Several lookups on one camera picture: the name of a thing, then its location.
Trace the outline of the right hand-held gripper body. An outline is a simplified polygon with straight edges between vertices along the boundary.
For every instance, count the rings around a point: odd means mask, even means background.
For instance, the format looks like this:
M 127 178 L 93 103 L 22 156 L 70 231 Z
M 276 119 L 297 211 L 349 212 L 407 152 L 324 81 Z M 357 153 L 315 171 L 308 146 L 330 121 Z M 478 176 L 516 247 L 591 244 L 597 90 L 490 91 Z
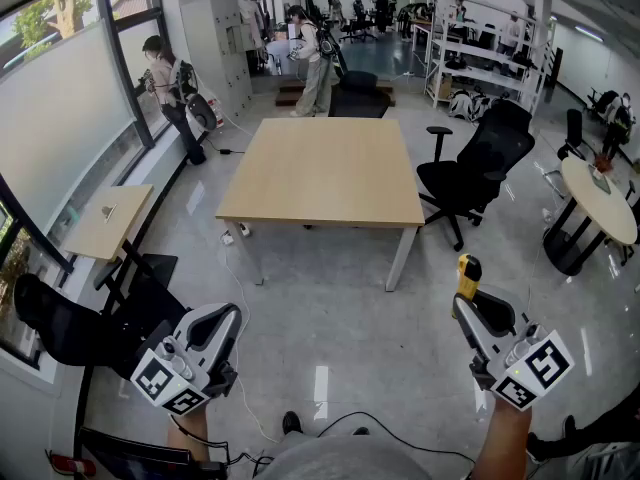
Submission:
M 574 366 L 559 333 L 531 321 L 518 334 L 492 345 L 487 355 L 478 351 L 470 370 L 480 389 L 523 412 L 549 394 Z

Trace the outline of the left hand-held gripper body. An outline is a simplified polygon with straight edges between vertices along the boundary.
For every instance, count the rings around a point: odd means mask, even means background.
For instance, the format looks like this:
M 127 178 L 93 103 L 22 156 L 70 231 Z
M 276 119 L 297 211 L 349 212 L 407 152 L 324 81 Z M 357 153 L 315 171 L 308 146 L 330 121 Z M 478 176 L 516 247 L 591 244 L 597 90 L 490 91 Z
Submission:
M 145 351 L 130 381 L 153 406 L 184 416 L 229 394 L 237 379 L 229 362 L 234 345 L 233 338 L 216 338 L 211 354 L 198 355 L 168 336 Z

